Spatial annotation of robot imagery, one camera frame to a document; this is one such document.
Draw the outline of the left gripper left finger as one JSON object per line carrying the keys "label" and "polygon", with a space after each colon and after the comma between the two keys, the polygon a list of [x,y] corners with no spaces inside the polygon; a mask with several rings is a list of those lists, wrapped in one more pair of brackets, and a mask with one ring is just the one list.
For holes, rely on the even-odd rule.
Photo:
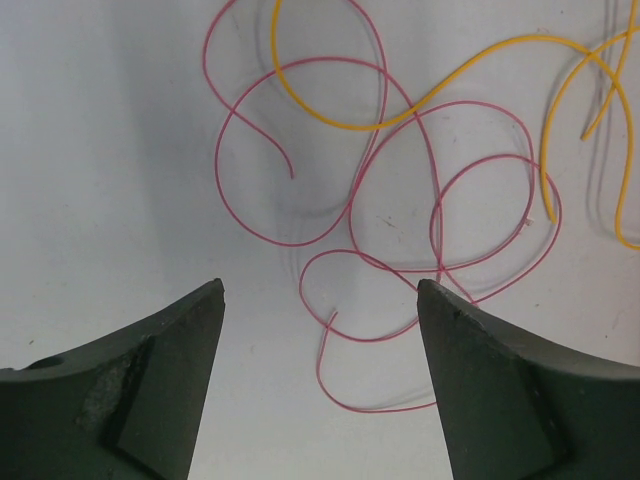
{"label": "left gripper left finger", "polygon": [[215,279],[109,335],[2,369],[2,478],[187,478],[224,311]]}

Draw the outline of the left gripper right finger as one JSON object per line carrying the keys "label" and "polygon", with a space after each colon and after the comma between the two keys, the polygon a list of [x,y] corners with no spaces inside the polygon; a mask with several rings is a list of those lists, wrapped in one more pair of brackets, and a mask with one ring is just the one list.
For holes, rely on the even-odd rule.
{"label": "left gripper right finger", "polygon": [[433,280],[417,310],[456,479],[636,479],[639,369],[549,341]]}

